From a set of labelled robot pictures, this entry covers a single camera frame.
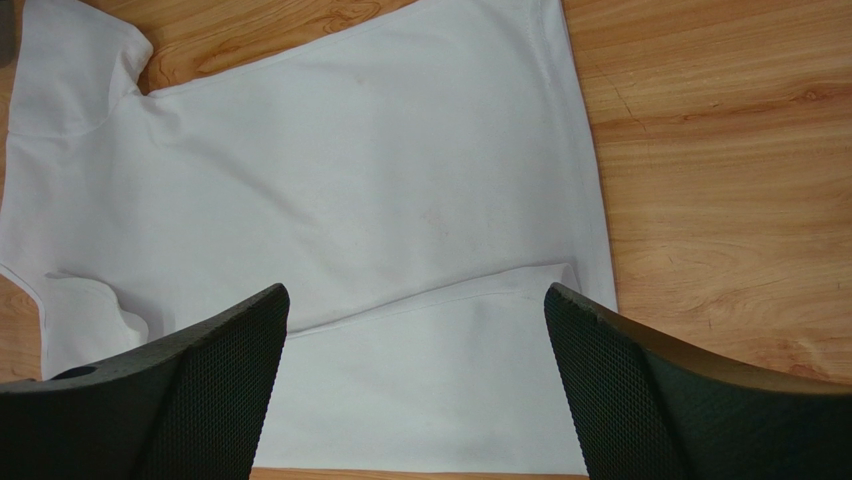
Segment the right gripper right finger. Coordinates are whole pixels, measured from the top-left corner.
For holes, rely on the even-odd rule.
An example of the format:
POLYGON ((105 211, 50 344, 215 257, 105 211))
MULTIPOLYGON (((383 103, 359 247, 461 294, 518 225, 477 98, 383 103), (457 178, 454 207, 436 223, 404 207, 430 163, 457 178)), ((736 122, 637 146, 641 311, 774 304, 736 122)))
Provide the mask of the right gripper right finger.
POLYGON ((544 315, 593 479, 847 479, 851 389, 758 367, 553 284, 544 315))

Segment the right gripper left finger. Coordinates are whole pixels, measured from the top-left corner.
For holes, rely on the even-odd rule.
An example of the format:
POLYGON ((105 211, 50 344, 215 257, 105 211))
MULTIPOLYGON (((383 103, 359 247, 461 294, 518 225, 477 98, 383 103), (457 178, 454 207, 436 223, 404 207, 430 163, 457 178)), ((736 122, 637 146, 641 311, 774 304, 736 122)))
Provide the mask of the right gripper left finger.
POLYGON ((5 479, 246 479, 287 335, 275 284, 207 320, 1 387, 5 479))

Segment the white t-shirt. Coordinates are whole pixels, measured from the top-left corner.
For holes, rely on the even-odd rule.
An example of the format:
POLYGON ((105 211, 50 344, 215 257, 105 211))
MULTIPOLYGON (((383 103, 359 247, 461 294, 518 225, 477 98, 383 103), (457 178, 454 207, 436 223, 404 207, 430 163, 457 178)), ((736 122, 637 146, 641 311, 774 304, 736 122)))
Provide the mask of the white t-shirt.
POLYGON ((543 300, 616 296, 560 2, 419 1, 143 94, 151 52, 24 5, 1 271, 45 377, 280 283, 258 466, 585 472, 543 300))

